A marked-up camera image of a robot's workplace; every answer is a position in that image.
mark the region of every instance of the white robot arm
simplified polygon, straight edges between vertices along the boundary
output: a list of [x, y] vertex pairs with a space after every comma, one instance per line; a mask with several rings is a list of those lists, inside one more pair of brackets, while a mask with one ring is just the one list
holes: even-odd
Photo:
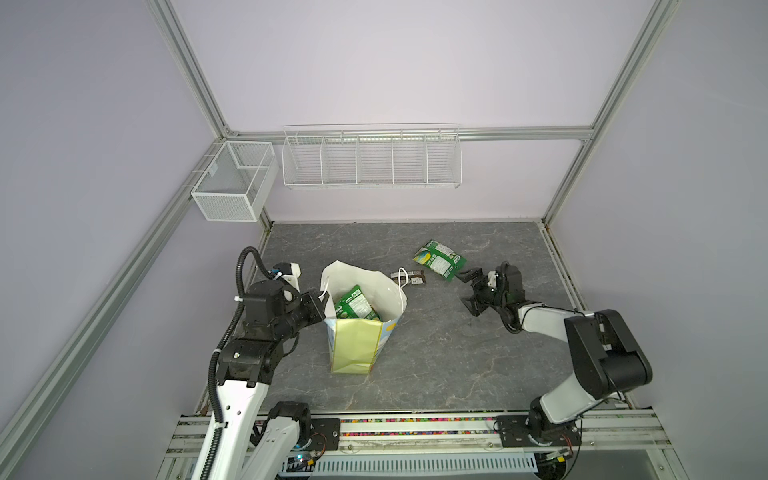
[[[267, 280], [254, 283], [246, 293], [242, 268], [249, 253]], [[325, 317], [325, 300], [317, 292], [299, 292], [299, 274], [295, 263], [279, 263], [266, 270], [253, 247], [240, 254], [236, 275], [240, 304], [211, 357], [208, 392], [214, 415], [193, 480], [272, 480], [294, 447], [310, 444], [308, 405], [279, 402], [270, 410], [260, 438], [254, 441], [256, 450], [243, 465], [253, 424], [283, 358], [283, 342], [298, 340], [299, 330]], [[499, 430], [503, 446], [518, 446], [508, 443], [523, 436], [536, 445], [554, 445], [565, 435], [570, 440], [576, 430], [574, 420], [581, 413], [608, 396], [650, 382], [650, 365], [618, 312], [563, 310], [526, 300], [520, 271], [507, 262], [487, 276], [475, 268], [457, 277], [472, 282], [473, 295], [462, 299], [472, 315], [491, 307], [509, 332], [542, 333], [566, 342], [571, 350], [574, 373], [535, 399], [527, 418], [511, 419], [510, 429]], [[243, 311], [244, 333], [230, 341]], [[504, 421], [502, 415], [497, 418]], [[573, 438], [569, 445], [580, 441]], [[310, 466], [315, 459], [301, 466]]]
[[510, 333], [542, 333], [568, 344], [574, 372], [531, 403], [527, 428], [534, 442], [561, 437], [580, 414], [653, 378], [650, 363], [615, 310], [581, 312], [527, 300], [520, 270], [508, 262], [488, 275], [475, 268], [457, 278], [472, 282], [473, 295], [462, 299], [472, 315], [490, 307]]

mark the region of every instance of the green snack package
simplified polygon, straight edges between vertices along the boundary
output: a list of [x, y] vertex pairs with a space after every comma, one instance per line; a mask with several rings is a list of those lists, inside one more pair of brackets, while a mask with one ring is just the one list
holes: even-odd
[[379, 314], [368, 303], [366, 296], [362, 294], [360, 285], [355, 285], [345, 296], [341, 297], [335, 307], [336, 318], [361, 318], [381, 322]]
[[430, 240], [413, 259], [428, 266], [444, 279], [450, 280], [464, 266], [467, 259], [440, 242]]

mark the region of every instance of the nutrition label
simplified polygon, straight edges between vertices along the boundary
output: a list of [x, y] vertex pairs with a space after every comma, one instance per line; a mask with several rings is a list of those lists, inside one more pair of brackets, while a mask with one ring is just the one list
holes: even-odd
[[433, 257], [432, 263], [429, 264], [429, 268], [442, 275], [445, 271], [451, 267], [451, 263], [442, 257]]
[[446, 247], [442, 243], [437, 243], [435, 245], [435, 250], [439, 251], [440, 253], [444, 253], [445, 255], [447, 255], [449, 257], [451, 256], [451, 254], [453, 254], [453, 250], [449, 249], [448, 247]]

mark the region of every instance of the wire basket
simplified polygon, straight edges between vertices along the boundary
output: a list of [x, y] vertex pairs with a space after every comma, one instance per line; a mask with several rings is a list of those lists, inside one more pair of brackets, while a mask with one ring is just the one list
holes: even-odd
[[458, 128], [287, 134], [283, 181], [290, 188], [458, 187]]
[[208, 220], [257, 222], [279, 169], [270, 142], [225, 141], [192, 197]]

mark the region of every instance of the gray countertop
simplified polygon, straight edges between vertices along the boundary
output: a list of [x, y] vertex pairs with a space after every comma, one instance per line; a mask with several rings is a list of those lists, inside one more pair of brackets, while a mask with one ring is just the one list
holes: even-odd
[[565, 343], [512, 335], [492, 310], [471, 316], [459, 299], [471, 294], [468, 284], [414, 262], [431, 239], [464, 255], [465, 269], [487, 272], [507, 260], [522, 272], [528, 299], [571, 308], [535, 223], [277, 224], [264, 263], [298, 263], [302, 291], [319, 289], [335, 260], [386, 275], [422, 268], [427, 283], [404, 288], [406, 312], [367, 376], [332, 374], [326, 326], [304, 329], [277, 367], [264, 410], [279, 400], [308, 402], [314, 412], [527, 409], [570, 375]]

